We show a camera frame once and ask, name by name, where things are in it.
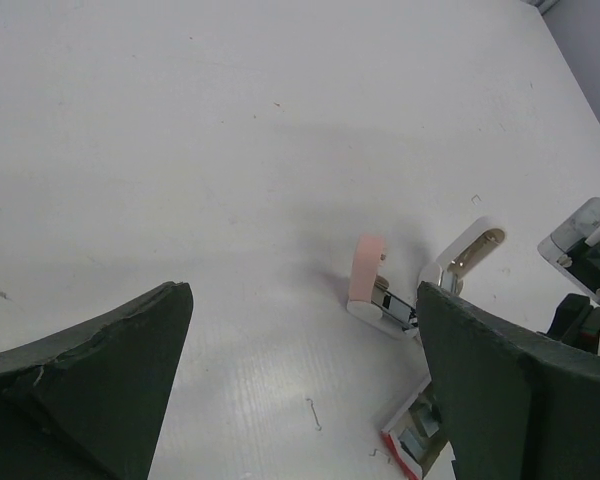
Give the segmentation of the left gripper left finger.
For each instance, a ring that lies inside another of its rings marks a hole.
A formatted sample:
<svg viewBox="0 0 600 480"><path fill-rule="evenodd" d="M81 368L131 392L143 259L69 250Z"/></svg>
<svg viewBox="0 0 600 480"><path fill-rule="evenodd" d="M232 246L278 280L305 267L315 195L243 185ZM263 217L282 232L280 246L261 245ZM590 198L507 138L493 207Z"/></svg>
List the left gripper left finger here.
<svg viewBox="0 0 600 480"><path fill-rule="evenodd" d="M0 352L0 479L147 478L193 309L166 282Z"/></svg>

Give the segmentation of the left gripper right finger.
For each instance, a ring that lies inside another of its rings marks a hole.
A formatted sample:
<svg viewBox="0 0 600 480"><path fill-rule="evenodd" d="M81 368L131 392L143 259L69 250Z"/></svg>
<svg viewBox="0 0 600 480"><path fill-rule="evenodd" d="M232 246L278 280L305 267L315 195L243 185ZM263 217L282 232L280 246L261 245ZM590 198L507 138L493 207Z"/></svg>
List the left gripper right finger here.
<svg viewBox="0 0 600 480"><path fill-rule="evenodd" d="M416 313L459 479L600 479L600 356L423 282Z"/></svg>

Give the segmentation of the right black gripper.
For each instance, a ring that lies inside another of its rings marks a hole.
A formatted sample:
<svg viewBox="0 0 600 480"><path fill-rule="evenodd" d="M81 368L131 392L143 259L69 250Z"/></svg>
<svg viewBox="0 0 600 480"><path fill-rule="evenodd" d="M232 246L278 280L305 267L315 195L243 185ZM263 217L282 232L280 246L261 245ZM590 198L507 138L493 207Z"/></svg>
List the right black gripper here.
<svg viewBox="0 0 600 480"><path fill-rule="evenodd" d="M557 306L547 336L573 348L597 353L600 344L600 307L584 295L568 294Z"/></svg>

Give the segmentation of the staple box tray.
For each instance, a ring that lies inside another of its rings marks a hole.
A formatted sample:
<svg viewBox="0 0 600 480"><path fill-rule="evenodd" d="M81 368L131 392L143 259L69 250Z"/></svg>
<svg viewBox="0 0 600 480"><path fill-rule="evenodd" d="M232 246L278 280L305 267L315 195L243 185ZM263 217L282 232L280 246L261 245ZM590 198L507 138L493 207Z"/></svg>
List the staple box tray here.
<svg viewBox="0 0 600 480"><path fill-rule="evenodd" d="M449 443L429 375L381 429L380 436L407 479L426 478Z"/></svg>

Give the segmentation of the white staple remover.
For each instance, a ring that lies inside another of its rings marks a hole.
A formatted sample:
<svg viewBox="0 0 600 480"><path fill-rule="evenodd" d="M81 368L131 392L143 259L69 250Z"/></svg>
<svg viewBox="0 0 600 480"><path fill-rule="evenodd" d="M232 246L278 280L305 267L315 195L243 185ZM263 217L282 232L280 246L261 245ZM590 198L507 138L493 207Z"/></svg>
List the white staple remover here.
<svg viewBox="0 0 600 480"><path fill-rule="evenodd" d="M480 217L421 270L418 283L432 283L459 296L465 277L505 240L502 226L488 216Z"/></svg>

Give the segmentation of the pink white mini stapler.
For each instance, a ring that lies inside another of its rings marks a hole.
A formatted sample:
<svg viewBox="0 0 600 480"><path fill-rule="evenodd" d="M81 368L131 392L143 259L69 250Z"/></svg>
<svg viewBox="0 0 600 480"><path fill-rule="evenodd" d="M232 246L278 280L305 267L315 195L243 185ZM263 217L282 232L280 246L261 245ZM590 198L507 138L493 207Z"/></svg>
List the pink white mini stapler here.
<svg viewBox="0 0 600 480"><path fill-rule="evenodd" d="M389 282L379 274L384 261L385 240L378 235L358 239L349 278L347 311L396 340L418 334L415 308L389 290Z"/></svg>

